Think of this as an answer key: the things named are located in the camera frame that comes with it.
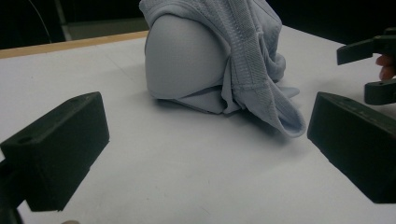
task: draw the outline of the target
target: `human hand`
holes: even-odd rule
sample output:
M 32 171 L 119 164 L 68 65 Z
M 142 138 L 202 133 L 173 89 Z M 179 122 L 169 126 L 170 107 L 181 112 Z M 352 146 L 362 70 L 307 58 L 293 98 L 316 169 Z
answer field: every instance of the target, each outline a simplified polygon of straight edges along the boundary
M 379 78 L 381 80 L 388 80 L 396 76 L 395 59 L 389 55 L 381 55 L 376 59 L 376 64 L 382 66 Z

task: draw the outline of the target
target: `table surface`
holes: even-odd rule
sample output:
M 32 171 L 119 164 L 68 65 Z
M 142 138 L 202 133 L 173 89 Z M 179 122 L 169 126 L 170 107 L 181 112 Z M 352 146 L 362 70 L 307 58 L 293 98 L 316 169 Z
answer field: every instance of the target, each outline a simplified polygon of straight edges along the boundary
M 33 213 L 23 203 L 26 224 L 395 222 L 395 204 L 368 200 L 306 134 L 289 139 L 246 111 L 212 115 L 154 100 L 141 35 L 0 60 L 0 141 L 92 91 L 103 95 L 110 131 L 66 208 Z M 375 58 L 337 66 L 341 46 L 283 27 L 279 85 L 301 90 L 292 101 L 306 123 L 318 91 L 362 102 L 363 85 L 377 80 Z M 374 109 L 396 118 L 395 105 Z

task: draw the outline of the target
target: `crumpled fabric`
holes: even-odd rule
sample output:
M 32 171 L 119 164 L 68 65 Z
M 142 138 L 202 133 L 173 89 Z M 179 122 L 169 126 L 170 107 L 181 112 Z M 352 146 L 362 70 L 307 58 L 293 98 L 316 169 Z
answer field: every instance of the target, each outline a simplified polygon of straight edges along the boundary
M 282 23 L 266 1 L 142 0 L 139 7 L 150 27 L 151 95 L 213 113 L 248 109 L 289 137 L 305 132 L 289 99 L 298 90 L 276 85 L 286 68 L 276 53 Z

